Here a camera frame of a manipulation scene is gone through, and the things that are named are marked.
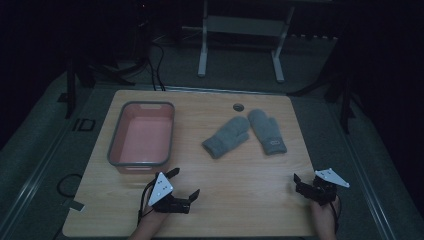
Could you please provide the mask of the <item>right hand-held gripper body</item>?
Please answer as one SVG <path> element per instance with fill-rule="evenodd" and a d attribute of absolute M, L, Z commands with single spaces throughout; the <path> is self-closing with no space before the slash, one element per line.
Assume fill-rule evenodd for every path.
<path fill-rule="evenodd" d="M 312 188 L 312 194 L 307 199 L 325 205 L 335 200 L 338 186 L 349 188 L 350 184 L 332 168 L 328 168 L 316 170 L 313 183 L 309 186 Z"/>

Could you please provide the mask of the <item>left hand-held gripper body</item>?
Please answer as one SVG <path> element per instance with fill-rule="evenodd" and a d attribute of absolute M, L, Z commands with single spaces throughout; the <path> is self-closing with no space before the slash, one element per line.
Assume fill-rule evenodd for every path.
<path fill-rule="evenodd" d="M 173 177 L 173 173 L 159 172 L 157 174 L 147 205 L 159 213 L 188 214 L 191 201 L 189 199 L 175 198 L 172 195 L 174 187 L 170 179 Z"/>

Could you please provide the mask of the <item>pink basin with grey rim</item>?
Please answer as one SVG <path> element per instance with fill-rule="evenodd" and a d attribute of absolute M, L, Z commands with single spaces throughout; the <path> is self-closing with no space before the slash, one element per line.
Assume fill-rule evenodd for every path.
<path fill-rule="evenodd" d="M 130 101 L 123 105 L 108 151 L 121 174 L 166 171 L 169 166 L 175 107 L 166 101 Z"/>

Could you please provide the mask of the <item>grey mitten with label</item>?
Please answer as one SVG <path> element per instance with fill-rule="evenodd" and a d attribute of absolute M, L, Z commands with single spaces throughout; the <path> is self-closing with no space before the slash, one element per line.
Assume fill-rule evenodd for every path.
<path fill-rule="evenodd" d="M 287 152 L 287 147 L 275 118 L 268 117 L 261 109 L 254 109 L 249 112 L 248 120 L 266 155 Z"/>

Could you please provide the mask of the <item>plain grey mitten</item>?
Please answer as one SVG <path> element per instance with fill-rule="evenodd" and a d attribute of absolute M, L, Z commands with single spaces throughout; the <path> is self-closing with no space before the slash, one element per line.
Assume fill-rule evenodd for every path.
<path fill-rule="evenodd" d="M 250 123 L 245 117 L 236 116 L 203 141 L 202 147 L 213 159 L 218 159 L 247 141 L 249 128 Z"/>

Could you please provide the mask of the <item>person's right hand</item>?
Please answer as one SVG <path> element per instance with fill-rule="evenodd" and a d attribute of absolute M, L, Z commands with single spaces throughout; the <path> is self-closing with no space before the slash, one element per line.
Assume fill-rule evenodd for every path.
<path fill-rule="evenodd" d="M 325 205 L 312 201 L 311 214 L 315 228 L 332 226 L 335 229 L 340 216 L 340 198 L 336 197 L 334 201 Z"/>

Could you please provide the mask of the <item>person's left hand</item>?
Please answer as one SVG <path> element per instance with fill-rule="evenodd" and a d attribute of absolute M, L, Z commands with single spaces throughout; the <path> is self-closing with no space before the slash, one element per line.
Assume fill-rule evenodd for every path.
<path fill-rule="evenodd" d="M 138 226 L 144 231 L 151 230 L 157 232 L 168 216 L 168 213 L 156 212 L 151 206 L 146 205 L 142 211 Z"/>

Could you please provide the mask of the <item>grey tape piece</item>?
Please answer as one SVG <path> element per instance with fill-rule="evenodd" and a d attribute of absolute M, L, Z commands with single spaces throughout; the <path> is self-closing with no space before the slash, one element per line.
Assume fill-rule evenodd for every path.
<path fill-rule="evenodd" d="M 68 207 L 69 207 L 70 209 L 72 209 L 72 210 L 75 210 L 75 211 L 81 212 L 81 211 L 83 211 L 83 210 L 84 210 L 85 205 L 84 205 L 84 204 L 82 204 L 82 203 L 80 203 L 80 202 L 77 202 L 77 201 L 75 201 L 75 200 L 69 200 L 69 201 L 68 201 Z"/>

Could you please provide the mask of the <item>black metal stand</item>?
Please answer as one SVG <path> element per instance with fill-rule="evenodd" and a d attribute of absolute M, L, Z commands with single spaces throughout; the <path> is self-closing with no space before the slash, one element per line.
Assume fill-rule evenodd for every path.
<path fill-rule="evenodd" d="M 343 131 L 349 134 L 349 119 L 354 116 L 350 107 L 352 78 L 353 73 L 349 63 L 346 41 L 340 37 L 325 61 L 317 79 L 300 90 L 289 92 L 288 96 L 300 97 L 328 84 L 329 88 L 324 94 L 324 100 L 328 103 L 335 103 L 339 98 L 342 98 L 339 122 Z"/>
<path fill-rule="evenodd" d="M 148 24 L 138 24 L 134 28 L 133 52 L 136 57 L 135 64 L 125 69 L 116 67 L 116 70 L 107 68 L 99 60 L 96 60 L 91 55 L 87 55 L 81 47 L 69 45 L 66 66 L 67 91 L 59 98 L 59 102 L 67 103 L 65 118 L 69 119 L 76 108 L 76 79 L 80 80 L 83 87 L 93 88 L 96 81 L 92 76 L 92 72 L 97 72 L 117 84 L 134 86 L 133 82 L 125 80 L 123 76 L 134 73 L 147 64 L 150 44 Z"/>

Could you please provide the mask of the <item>white metal desk frame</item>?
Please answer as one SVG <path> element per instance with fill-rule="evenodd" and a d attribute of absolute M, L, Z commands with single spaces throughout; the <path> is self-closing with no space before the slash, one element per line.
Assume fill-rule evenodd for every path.
<path fill-rule="evenodd" d="M 208 60 L 208 33 L 214 32 L 277 37 L 278 44 L 276 48 L 270 52 L 271 60 L 276 81 L 278 83 L 283 83 L 285 81 L 280 55 L 284 42 L 288 36 L 289 26 L 295 11 L 294 6 L 288 8 L 285 19 L 282 21 L 210 15 L 208 13 L 208 8 L 209 1 L 203 0 L 201 30 L 202 42 L 197 70 L 197 75 L 199 77 L 204 77 L 206 75 Z"/>

